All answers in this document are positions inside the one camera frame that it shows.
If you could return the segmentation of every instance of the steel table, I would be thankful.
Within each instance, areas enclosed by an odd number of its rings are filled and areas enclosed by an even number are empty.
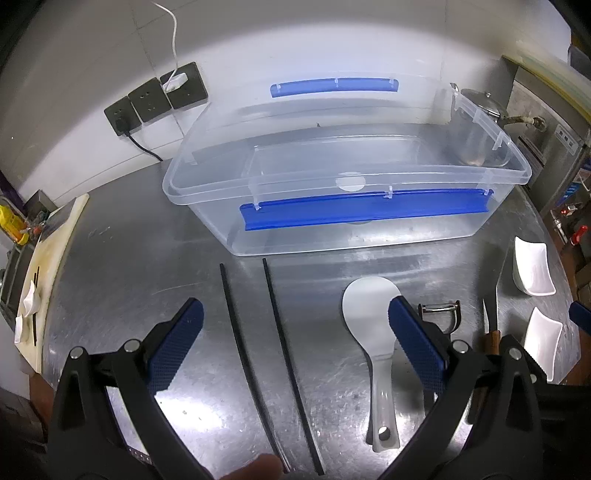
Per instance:
[[[274,429],[296,472],[314,478],[265,282],[261,257],[233,257],[189,208],[173,205],[161,183],[168,162],[144,168],[90,193],[53,288],[43,346],[43,376],[55,388],[69,350],[113,351],[142,339],[172,318],[186,298],[206,309],[204,329],[167,391],[156,396],[189,450],[222,476],[271,448],[241,368],[222,290],[226,265],[246,348]],[[400,450],[373,453],[366,443],[370,373],[348,333],[340,302],[363,275],[381,275],[411,304],[462,302],[462,325],[452,338],[480,348],[482,297],[515,235],[548,244],[557,292],[527,297],[505,269],[499,328],[521,339],[534,306],[560,320],[555,382],[580,358],[579,333],[569,321],[572,301],[558,253],[530,201],[514,189],[470,238],[422,244],[268,258],[278,309],[293,353],[295,374],[327,479],[376,478]],[[433,316],[446,327],[447,319]],[[392,370],[401,446],[424,418],[423,391],[399,346]],[[118,394],[113,410],[130,447],[143,450]],[[450,451],[461,448],[469,426],[458,429]]]

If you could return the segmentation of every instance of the wooden handle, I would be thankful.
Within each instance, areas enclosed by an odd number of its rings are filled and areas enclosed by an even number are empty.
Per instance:
[[[499,330],[493,330],[484,336],[484,349],[487,355],[499,355],[501,353],[501,332]],[[486,387],[480,387],[474,390],[472,404],[470,405],[472,423],[480,415],[487,394],[488,388]]]
[[[500,355],[501,332],[499,330],[493,330],[484,336],[484,351],[487,355]]]

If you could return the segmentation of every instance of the label sticker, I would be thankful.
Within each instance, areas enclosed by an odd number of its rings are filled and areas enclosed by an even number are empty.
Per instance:
[[[577,150],[579,149],[579,144],[562,125],[556,125],[554,134],[558,137],[558,139],[562,142],[571,155],[576,155]]]

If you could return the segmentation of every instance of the blue gripper pad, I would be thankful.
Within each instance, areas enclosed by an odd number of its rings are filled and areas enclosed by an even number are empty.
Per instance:
[[[193,300],[148,361],[148,389],[152,395],[166,390],[203,328],[203,305]]]
[[[440,395],[445,389],[445,361],[411,308],[403,296],[392,299],[388,309],[390,328],[421,379],[423,388]]]

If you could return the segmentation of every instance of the black power cord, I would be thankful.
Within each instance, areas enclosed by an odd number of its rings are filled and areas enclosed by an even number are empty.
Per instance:
[[[148,150],[145,147],[142,147],[139,143],[136,142],[135,138],[133,138],[131,136],[131,134],[129,133],[129,123],[128,123],[128,121],[125,118],[123,118],[123,117],[116,118],[115,119],[115,127],[117,128],[117,130],[119,130],[120,132],[122,132],[127,138],[129,138],[131,140],[131,142],[136,147],[138,147],[140,150],[146,152],[148,155],[152,155],[158,161],[163,161],[162,158],[159,155],[156,155],[154,152]]]

